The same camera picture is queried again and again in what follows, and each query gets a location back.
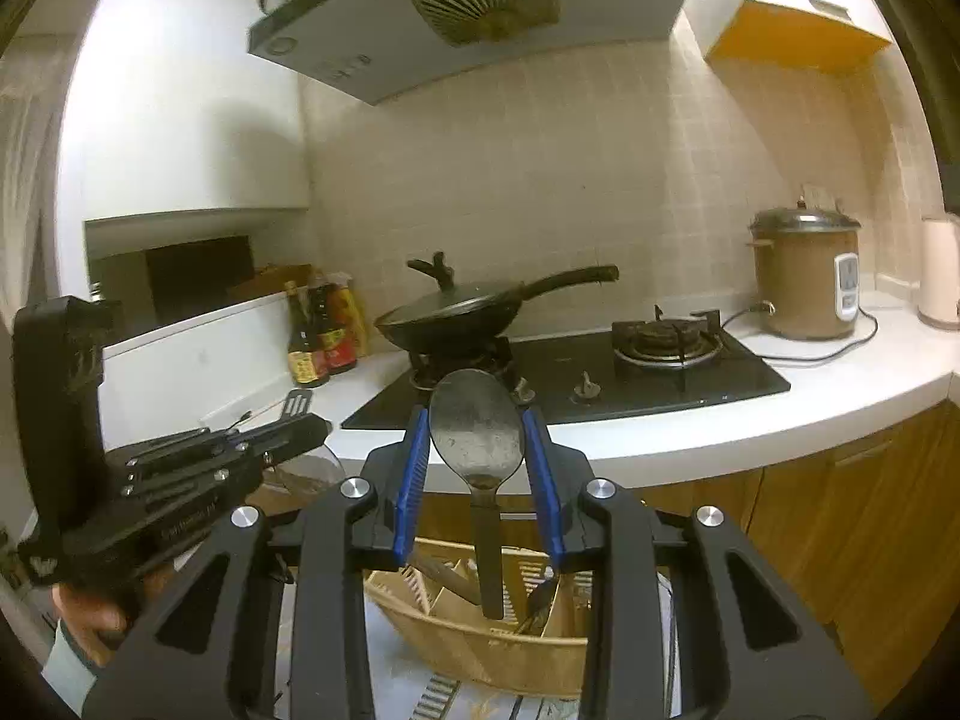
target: wooden basket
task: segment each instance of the wooden basket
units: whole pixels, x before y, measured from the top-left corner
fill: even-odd
[[[416,545],[475,580],[473,547],[418,538]],[[488,620],[479,607],[407,566],[374,571],[365,583],[397,632],[430,668],[455,680],[510,693],[576,698],[587,654],[589,574],[561,576],[544,631],[517,635],[527,593],[549,575],[542,552],[503,548],[504,620]]]

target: kitchen counter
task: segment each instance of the kitchen counter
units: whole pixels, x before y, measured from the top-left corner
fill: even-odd
[[[663,415],[553,425],[550,435],[582,450],[597,475],[635,488],[781,463],[870,435],[948,397],[960,403],[960,336],[927,327],[908,304],[886,293],[864,293],[863,306],[880,321],[877,336],[824,364],[776,364],[789,392]],[[760,354],[818,356],[850,340],[786,341],[760,330],[755,317],[727,329]],[[871,329],[872,322],[860,317],[854,336],[863,338]],[[312,410],[339,425],[406,367],[404,353],[367,357],[316,389]],[[279,412],[275,405],[250,426]],[[401,431],[338,427],[328,447],[347,473],[357,473],[368,452],[401,437]],[[467,492],[433,449],[426,490]],[[526,472],[520,469],[500,491],[529,493]]]

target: soy sauce bottle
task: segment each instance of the soy sauce bottle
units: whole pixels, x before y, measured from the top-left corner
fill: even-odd
[[[317,341],[304,308],[296,293],[296,282],[283,285],[287,292],[287,307],[290,310],[290,343],[287,343],[287,365],[297,386],[320,386],[329,381],[326,356]]]
[[[326,355],[326,366],[330,373],[336,374],[356,367],[357,355],[349,331],[333,319],[329,297],[334,289],[336,287],[333,284],[320,284],[312,287],[308,295],[313,331]]]

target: rice cooker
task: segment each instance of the rice cooker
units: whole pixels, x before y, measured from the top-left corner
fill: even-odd
[[[860,222],[840,211],[772,208],[752,224],[751,246],[768,328],[786,338],[824,340],[853,332],[860,308]]]

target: wok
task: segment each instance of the wok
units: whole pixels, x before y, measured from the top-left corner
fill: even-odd
[[[507,329],[524,300],[563,287],[620,277],[616,265],[601,265],[563,271],[530,284],[486,281],[457,285],[442,251],[433,255],[432,263],[409,260],[407,266],[435,278],[440,291],[395,308],[373,324],[391,343],[419,354],[482,347]]]

